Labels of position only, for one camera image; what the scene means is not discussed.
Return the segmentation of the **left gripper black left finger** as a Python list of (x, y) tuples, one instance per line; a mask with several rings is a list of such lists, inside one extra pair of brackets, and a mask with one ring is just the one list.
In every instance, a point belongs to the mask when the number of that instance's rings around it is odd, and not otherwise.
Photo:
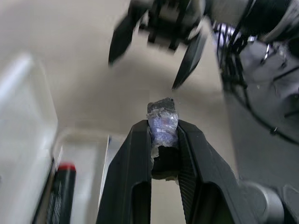
[(150, 224), (151, 171), (150, 129), (142, 120), (108, 167), (96, 224)]

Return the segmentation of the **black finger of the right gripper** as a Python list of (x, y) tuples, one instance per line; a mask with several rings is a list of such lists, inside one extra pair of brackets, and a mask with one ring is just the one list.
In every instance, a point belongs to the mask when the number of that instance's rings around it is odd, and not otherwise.
[(178, 89), (197, 67), (203, 54), (206, 40), (207, 36), (201, 32), (191, 39), (173, 83), (173, 90)]
[(129, 9), (127, 14), (119, 21), (113, 31), (110, 43), (108, 64), (112, 66), (122, 57), (130, 46), (133, 33), (138, 21), (145, 15), (148, 9)]

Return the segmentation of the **silver robot torso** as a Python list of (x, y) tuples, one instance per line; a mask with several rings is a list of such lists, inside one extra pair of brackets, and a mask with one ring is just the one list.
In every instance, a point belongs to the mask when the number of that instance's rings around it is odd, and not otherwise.
[(222, 57), (222, 78), (228, 90), (252, 117), (279, 136), (299, 145), (299, 60), (280, 48), (244, 45), (241, 53)]

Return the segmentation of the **black marker with red cap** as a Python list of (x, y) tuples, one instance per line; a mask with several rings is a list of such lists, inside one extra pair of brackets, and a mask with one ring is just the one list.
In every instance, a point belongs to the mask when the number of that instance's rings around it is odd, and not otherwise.
[(50, 190), (46, 224), (70, 224), (76, 174), (73, 163), (59, 164)]

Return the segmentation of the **white pencil case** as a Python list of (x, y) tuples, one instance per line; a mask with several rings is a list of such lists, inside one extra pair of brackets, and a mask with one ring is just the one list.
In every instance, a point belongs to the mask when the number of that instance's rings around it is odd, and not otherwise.
[(45, 224), (54, 173), (77, 175), (71, 224), (96, 224), (109, 135), (59, 129), (40, 64), (21, 54), (0, 72), (0, 224)]

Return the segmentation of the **beige table cover sheet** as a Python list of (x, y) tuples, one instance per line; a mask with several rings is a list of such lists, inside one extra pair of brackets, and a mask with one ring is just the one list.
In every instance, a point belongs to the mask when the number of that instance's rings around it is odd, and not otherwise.
[(99, 130), (109, 135), (102, 180), (136, 123), (147, 120), (147, 105), (174, 98), (179, 121), (195, 125), (230, 166), (238, 183), (239, 171), (220, 70), (214, 52), (212, 24), (203, 18), (195, 35), (207, 40), (197, 68), (177, 90), (172, 89), (185, 52), (171, 60), (136, 38), (127, 58), (108, 65), (109, 45), (116, 22), (112, 7), (128, 1), (100, 2), (99, 25), (92, 24), (88, 1), (20, 0), (0, 12), (0, 72), (21, 54), (42, 67), (57, 113), (58, 127)]

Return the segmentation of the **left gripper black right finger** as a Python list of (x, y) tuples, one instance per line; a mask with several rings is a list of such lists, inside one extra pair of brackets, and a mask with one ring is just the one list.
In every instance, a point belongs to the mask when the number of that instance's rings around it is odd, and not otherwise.
[(249, 224), (249, 206), (230, 166), (195, 125), (180, 120), (177, 131), (186, 224)]

